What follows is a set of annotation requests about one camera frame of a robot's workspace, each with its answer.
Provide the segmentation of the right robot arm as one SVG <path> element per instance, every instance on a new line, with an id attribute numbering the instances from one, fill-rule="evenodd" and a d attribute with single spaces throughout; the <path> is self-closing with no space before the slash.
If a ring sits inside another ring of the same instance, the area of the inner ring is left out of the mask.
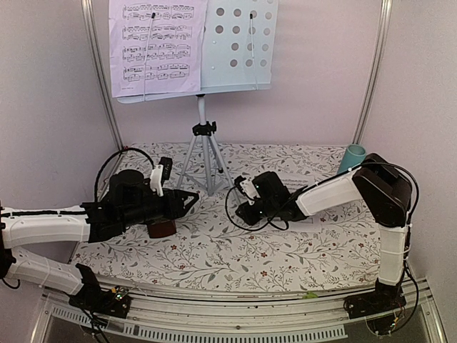
<path id="1" fill-rule="evenodd" d="M 385 311 L 397 298 L 394 287 L 401 283 L 410 249 L 411 222 L 419 200 L 418 182 L 402 166 L 372 153 L 357 166 L 290 192 L 274 171 L 253 179 L 237 177 L 237 189 L 247 200 L 236 209 L 249 230 L 264 220 L 285 224 L 308 219 L 334 207 L 364 201 L 380 229 L 381 265 L 378 284 L 369 297 L 377 312 Z"/>

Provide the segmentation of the left aluminium frame post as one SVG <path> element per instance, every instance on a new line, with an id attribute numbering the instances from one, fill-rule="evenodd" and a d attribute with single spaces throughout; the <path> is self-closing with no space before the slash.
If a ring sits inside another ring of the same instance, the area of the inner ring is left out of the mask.
<path id="1" fill-rule="evenodd" d="M 102 104 L 106 113 L 106 120 L 109 126 L 109 130 L 114 141 L 114 145 L 117 149 L 121 149 L 124 143 L 121 138 L 121 132 L 117 123 L 116 115 L 111 101 L 109 93 L 108 82 L 104 72 L 104 66 L 102 61 L 102 55 L 99 46 L 99 40 L 96 30 L 96 21 L 94 18 L 93 1 L 80 0 L 81 10 L 84 20 L 84 25 L 88 37 L 89 49 L 91 52 L 91 58 L 94 63 L 95 75 L 98 82 L 99 91 L 101 94 Z"/>

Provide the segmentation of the purple sheet music page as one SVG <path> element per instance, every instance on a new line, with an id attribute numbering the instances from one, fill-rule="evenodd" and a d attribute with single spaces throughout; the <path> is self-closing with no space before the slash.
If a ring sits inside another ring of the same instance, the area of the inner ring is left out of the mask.
<path id="1" fill-rule="evenodd" d="M 201 88 L 207 1 L 110 1 L 114 98 Z"/>

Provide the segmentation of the aluminium frame post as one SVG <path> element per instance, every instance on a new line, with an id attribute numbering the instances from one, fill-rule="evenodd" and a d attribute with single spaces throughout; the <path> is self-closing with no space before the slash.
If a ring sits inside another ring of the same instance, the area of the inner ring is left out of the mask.
<path id="1" fill-rule="evenodd" d="M 360 114 L 356 125 L 356 130 L 353 135 L 352 143 L 361 145 L 363 135 L 368 123 L 371 106 L 376 93 L 376 86 L 378 82 L 378 76 L 381 70 L 381 63 L 383 61 L 383 55 L 386 48 L 386 42 L 388 39 L 388 31 L 391 20 L 393 1 L 382 0 L 381 9 L 378 19 L 378 28 L 376 34 L 376 42 L 374 46 L 373 59 L 371 63 L 370 73 L 368 75 L 368 83 L 363 96 Z"/>
<path id="2" fill-rule="evenodd" d="M 95 75 L 98 82 L 99 91 L 101 94 L 102 104 L 106 113 L 106 120 L 109 126 L 109 130 L 114 141 L 114 145 L 117 149 L 121 149 L 124 143 L 121 138 L 121 132 L 117 123 L 116 115 L 111 101 L 109 93 L 108 82 L 104 72 L 104 66 L 102 61 L 102 55 L 99 46 L 99 40 L 96 30 L 96 21 L 94 18 L 93 1 L 80 0 L 81 10 L 84 20 L 84 25 L 88 37 L 89 49 L 91 52 L 91 58 L 94 63 Z"/>

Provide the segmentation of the brown wooden metronome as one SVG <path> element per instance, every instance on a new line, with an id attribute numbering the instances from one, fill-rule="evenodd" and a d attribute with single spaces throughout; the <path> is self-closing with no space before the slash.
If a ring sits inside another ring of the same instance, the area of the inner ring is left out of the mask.
<path id="1" fill-rule="evenodd" d="M 176 234 L 176 223 L 174 220 L 147 224 L 146 227 L 151 239 L 162 239 Z"/>

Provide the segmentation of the aluminium base frame rail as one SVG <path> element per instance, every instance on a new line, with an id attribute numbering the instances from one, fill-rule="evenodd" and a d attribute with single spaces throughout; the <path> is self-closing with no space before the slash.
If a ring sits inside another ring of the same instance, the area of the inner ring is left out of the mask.
<path id="1" fill-rule="evenodd" d="M 293 292 L 220 292 L 103 277 L 128 289 L 126 318 L 100 334 L 66 296 L 47 290 L 33 342 L 449 342 L 428 281 L 403 282 L 405 307 L 352 317 L 347 297 L 373 286 Z"/>

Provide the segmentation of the teal cup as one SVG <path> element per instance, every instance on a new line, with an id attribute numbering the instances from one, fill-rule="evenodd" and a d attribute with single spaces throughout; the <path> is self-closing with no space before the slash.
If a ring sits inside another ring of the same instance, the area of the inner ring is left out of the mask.
<path id="1" fill-rule="evenodd" d="M 346 147 L 337 174 L 349 168 L 359 165 L 366 158 L 366 150 L 358 144 L 350 144 Z"/>

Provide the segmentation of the floral patterned table mat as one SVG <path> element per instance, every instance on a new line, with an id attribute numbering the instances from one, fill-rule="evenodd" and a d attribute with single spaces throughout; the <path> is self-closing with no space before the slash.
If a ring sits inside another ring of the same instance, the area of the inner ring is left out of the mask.
<path id="1" fill-rule="evenodd" d="M 199 194 L 177 232 L 151 239 L 143 226 L 120 237 L 80 244 L 73 262 L 110 279 L 135 284 L 223 292 L 299 292 L 371 286 L 380 260 L 378 228 L 363 201 L 317 214 L 308 221 L 246 232 L 226 189 L 208 195 L 203 152 L 188 144 L 142 144 L 151 157 L 169 156 L 175 187 L 189 160 L 191 179 L 183 188 Z"/>

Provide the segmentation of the light blue music stand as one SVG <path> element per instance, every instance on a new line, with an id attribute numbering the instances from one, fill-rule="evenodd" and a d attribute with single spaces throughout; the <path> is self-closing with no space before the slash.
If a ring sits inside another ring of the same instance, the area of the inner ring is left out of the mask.
<path id="1" fill-rule="evenodd" d="M 278 14 L 277 1 L 207 1 L 201 60 L 201 88 L 190 93 L 148 94 L 115 98 L 122 104 L 192 96 L 199 123 L 191 143 L 201 142 L 204 176 L 198 185 L 213 194 L 231 176 L 216 141 L 214 124 L 206 118 L 209 94 L 259 91 L 271 86 L 271 63 Z"/>

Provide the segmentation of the right aluminium frame post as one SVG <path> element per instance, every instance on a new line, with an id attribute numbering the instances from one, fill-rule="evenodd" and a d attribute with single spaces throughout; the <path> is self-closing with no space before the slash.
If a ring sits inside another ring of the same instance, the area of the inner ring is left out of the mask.
<path id="1" fill-rule="evenodd" d="M 353 135 L 352 143 L 361 145 L 363 135 L 368 123 L 371 106 L 376 93 L 376 86 L 378 82 L 378 76 L 381 70 L 381 63 L 383 61 L 383 55 L 386 48 L 386 42 L 388 39 L 388 31 L 391 20 L 393 1 L 382 0 L 381 9 L 378 19 L 378 28 L 376 34 L 376 42 L 374 46 L 373 59 L 371 63 L 370 73 L 368 75 L 368 83 L 363 96 L 360 114 L 356 125 L 356 130 Z"/>

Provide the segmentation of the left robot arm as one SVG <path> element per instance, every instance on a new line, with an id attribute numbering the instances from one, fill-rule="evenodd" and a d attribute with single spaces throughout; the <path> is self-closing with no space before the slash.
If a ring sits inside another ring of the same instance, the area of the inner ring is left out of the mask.
<path id="1" fill-rule="evenodd" d="M 50 210 L 1 210 L 1 278 L 20 279 L 57 289 L 91 310 L 106 304 L 106 295 L 86 266 L 62 264 L 26 251 L 27 244 L 46 242 L 99 243 L 121 236 L 134 225 L 171 222 L 188 214 L 199 200 L 195 192 L 162 186 L 162 170 L 149 178 L 126 169 L 109 180 L 99 200 Z"/>

